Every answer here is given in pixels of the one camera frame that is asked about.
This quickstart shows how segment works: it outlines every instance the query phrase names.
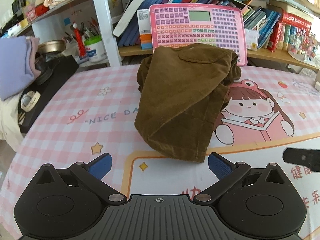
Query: crosshair marking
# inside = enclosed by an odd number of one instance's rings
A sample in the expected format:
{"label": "crosshair marking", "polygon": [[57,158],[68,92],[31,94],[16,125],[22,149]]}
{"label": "crosshair marking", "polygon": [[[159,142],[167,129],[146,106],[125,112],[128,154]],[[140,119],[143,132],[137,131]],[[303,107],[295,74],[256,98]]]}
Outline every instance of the crosshair marking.
{"label": "crosshair marking", "polygon": [[165,200],[163,198],[157,198],[157,199],[155,199],[155,201],[157,201],[158,203],[162,203]]}

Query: pen holder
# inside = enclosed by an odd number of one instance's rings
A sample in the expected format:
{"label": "pen holder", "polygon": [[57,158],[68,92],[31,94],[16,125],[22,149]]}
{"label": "pen holder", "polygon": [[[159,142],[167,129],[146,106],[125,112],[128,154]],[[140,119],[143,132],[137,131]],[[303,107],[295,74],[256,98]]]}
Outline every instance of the pen holder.
{"label": "pen holder", "polygon": [[84,42],[90,62],[99,62],[107,58],[101,36],[94,36]]}

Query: star illustration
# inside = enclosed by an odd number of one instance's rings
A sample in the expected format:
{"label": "star illustration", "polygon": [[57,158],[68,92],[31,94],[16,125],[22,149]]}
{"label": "star illustration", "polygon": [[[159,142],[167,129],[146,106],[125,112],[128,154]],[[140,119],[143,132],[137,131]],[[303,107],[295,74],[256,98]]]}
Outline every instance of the star illustration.
{"label": "star illustration", "polygon": [[103,145],[100,145],[98,142],[91,146],[92,154],[101,153]]}
{"label": "star illustration", "polygon": [[145,170],[146,168],[148,168],[148,165],[146,165],[146,163],[143,162],[143,163],[139,166],[139,168],[142,170],[142,172],[144,172],[144,170]]}
{"label": "star illustration", "polygon": [[299,113],[300,113],[299,115],[300,115],[303,119],[306,119],[306,118],[307,118],[304,113],[302,113],[302,112],[299,112]]}
{"label": "star illustration", "polygon": [[105,87],[100,89],[98,96],[105,96],[108,92],[111,92],[111,89],[109,87]]}

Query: cartoon girl illustration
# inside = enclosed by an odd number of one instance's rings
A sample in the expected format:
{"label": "cartoon girl illustration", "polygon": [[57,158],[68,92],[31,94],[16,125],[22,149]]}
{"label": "cartoon girl illustration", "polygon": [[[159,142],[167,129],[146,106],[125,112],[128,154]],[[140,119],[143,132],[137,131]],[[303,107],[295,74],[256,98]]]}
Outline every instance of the cartoon girl illustration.
{"label": "cartoon girl illustration", "polygon": [[229,104],[219,113],[214,131],[224,144],[279,140],[294,134],[294,125],[273,96],[251,80],[235,82]]}

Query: blue gripper pad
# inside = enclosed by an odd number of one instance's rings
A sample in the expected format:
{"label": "blue gripper pad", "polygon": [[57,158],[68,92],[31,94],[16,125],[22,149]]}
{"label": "blue gripper pad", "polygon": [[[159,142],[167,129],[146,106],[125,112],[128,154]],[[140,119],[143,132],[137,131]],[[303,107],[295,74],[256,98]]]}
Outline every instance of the blue gripper pad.
{"label": "blue gripper pad", "polygon": [[102,156],[99,156],[97,159],[92,161],[93,164],[89,164],[88,172],[101,180],[112,167],[112,157],[109,153],[105,153]]}
{"label": "blue gripper pad", "polygon": [[214,154],[209,155],[208,165],[210,171],[212,171],[218,179],[223,179],[232,172],[232,168]]}

